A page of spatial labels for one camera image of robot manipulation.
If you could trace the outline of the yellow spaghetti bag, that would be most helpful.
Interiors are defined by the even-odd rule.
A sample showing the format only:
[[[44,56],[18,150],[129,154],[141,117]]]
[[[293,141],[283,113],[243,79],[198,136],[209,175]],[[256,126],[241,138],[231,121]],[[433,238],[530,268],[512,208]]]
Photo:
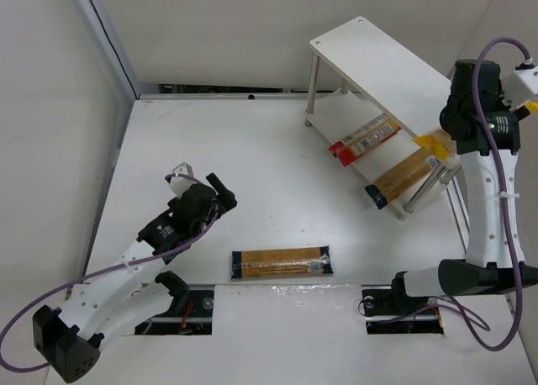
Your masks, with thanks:
[[[513,111],[518,120],[536,112],[537,103],[531,101],[523,103]],[[417,136],[413,142],[427,150],[439,161],[454,162],[456,159],[456,142],[443,129],[436,129],[428,134]]]

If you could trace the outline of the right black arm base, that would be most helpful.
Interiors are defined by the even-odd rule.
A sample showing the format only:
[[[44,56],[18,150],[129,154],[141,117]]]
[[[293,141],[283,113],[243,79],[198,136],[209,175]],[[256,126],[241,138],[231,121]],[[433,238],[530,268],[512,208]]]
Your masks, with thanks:
[[[439,309],[428,297],[410,297],[404,274],[390,284],[361,287],[357,306],[369,335],[443,335]]]

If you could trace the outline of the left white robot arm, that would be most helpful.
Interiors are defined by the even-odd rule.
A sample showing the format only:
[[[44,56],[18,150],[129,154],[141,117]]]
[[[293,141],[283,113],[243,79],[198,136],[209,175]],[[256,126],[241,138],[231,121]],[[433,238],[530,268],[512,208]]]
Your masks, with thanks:
[[[87,375],[115,338],[186,308],[190,287],[169,265],[237,205],[213,173],[201,182],[179,170],[166,181],[173,198],[137,234],[116,269],[84,280],[60,307],[45,305],[33,315],[34,346],[67,384]]]

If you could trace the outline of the dark blue spaghetti bag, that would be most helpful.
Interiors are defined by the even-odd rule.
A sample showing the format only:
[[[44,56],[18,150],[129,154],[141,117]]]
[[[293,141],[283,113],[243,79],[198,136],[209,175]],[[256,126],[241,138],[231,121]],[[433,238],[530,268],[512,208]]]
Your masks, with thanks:
[[[365,191],[378,209],[385,208],[438,165],[428,150],[420,149],[380,176]]]

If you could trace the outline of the red spaghetti bag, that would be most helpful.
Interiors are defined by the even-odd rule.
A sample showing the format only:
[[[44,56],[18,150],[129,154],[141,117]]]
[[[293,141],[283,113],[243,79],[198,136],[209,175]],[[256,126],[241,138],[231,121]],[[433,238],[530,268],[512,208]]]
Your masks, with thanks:
[[[349,166],[380,144],[394,137],[401,127],[382,113],[358,130],[335,142],[330,148],[331,155],[343,166]]]

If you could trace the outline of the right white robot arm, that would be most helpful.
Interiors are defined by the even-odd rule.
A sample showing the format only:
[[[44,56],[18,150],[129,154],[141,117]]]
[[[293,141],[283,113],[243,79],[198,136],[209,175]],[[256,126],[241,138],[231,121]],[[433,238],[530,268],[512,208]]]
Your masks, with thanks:
[[[500,66],[459,60],[440,126],[456,142],[466,178],[469,240],[462,259],[399,272],[389,300],[402,310],[437,296],[497,295],[537,284],[517,232],[514,172],[520,149],[520,117],[504,99]]]

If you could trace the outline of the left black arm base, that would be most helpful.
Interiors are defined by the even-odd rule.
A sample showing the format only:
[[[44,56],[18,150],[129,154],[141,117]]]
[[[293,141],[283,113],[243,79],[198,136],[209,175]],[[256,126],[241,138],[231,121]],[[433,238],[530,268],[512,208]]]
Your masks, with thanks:
[[[214,285],[193,285],[173,272],[163,272],[156,282],[166,288],[167,309],[135,327],[136,335],[211,335]]]

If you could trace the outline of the blue spaghetti bag front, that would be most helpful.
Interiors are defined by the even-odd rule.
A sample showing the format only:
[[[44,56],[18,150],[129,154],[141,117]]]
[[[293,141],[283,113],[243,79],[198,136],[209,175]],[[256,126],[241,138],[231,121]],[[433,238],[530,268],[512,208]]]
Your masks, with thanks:
[[[230,279],[266,280],[331,276],[328,246],[257,251],[233,251]]]

